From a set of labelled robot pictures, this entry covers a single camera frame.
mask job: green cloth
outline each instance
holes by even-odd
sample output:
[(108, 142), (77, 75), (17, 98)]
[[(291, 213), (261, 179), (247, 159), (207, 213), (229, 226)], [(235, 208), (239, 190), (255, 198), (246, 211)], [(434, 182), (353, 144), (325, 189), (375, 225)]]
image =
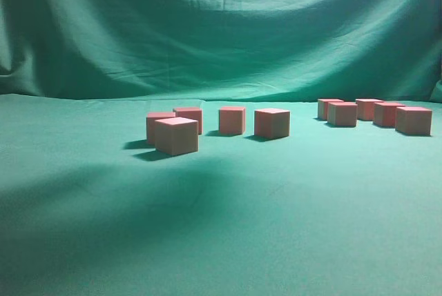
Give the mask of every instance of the green cloth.
[[(431, 137), (315, 103), (0, 95), (2, 296), (440, 295), (442, 105)], [(218, 108), (247, 130), (217, 136)], [(199, 106), (200, 150), (145, 144), (145, 116)], [(291, 111), (259, 141), (253, 110)]]
[(0, 13), (0, 93), (425, 101), (440, 79), (441, 0), (0, 0)]

